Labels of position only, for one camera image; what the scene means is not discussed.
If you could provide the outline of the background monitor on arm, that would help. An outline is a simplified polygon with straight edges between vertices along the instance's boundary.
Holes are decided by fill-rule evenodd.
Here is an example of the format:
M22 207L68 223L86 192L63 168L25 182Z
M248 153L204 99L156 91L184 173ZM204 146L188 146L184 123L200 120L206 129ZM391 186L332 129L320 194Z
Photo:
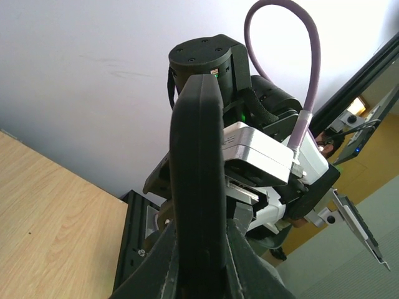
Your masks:
M398 87L393 87L354 130L334 163L341 178L307 215L316 226L346 224L385 268L389 265L356 205L398 175L398 116L391 113L397 102Z

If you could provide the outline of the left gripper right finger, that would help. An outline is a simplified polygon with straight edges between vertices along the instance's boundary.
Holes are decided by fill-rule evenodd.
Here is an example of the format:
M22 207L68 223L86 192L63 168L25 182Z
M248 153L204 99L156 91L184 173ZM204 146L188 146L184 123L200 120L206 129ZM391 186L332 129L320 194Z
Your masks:
M295 296L267 269L232 219L226 222L225 298L281 299Z

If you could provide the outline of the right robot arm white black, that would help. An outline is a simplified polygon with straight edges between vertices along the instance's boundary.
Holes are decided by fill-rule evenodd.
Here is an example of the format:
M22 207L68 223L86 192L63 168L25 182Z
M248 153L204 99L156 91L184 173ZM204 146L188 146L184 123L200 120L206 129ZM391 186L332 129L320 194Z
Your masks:
M294 159L294 123L284 126L258 99L246 47L220 34L178 44L168 59L169 151L143 192L173 203L180 245L220 244L229 201L255 205L250 229L313 210L339 172L321 159L311 180Z

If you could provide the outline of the black phone case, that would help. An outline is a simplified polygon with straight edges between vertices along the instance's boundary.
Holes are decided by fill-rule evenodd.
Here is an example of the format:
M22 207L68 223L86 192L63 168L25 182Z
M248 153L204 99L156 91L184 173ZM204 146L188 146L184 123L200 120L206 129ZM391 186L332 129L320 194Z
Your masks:
M222 298L225 293L222 108L214 75L192 75L173 108L169 154L179 298Z

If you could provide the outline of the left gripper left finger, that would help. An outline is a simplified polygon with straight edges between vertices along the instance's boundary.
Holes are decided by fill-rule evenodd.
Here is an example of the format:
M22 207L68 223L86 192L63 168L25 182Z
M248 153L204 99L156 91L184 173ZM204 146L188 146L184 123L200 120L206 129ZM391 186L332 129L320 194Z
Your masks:
M142 264L110 297L182 298L180 262L176 222L171 221Z

